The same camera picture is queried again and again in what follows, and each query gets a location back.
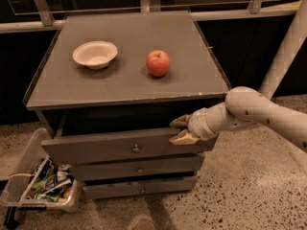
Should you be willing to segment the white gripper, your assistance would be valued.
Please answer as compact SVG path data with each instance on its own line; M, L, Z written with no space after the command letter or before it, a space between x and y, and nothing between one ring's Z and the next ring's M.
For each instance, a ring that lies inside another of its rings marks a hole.
M199 140L206 141L217 136L208 122L208 108L202 108L191 114L184 114L170 123L170 127L187 128L169 139L176 146L194 145Z

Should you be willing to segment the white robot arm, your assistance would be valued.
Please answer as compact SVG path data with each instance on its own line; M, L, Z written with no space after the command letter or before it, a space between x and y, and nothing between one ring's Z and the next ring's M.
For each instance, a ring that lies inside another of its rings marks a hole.
M307 38L307 0L300 0L288 29L259 90L239 86L231 89L222 103L185 114L170 123L180 133L169 139L177 145L194 145L257 124L270 128L299 149L307 152L307 114L272 102L280 82Z

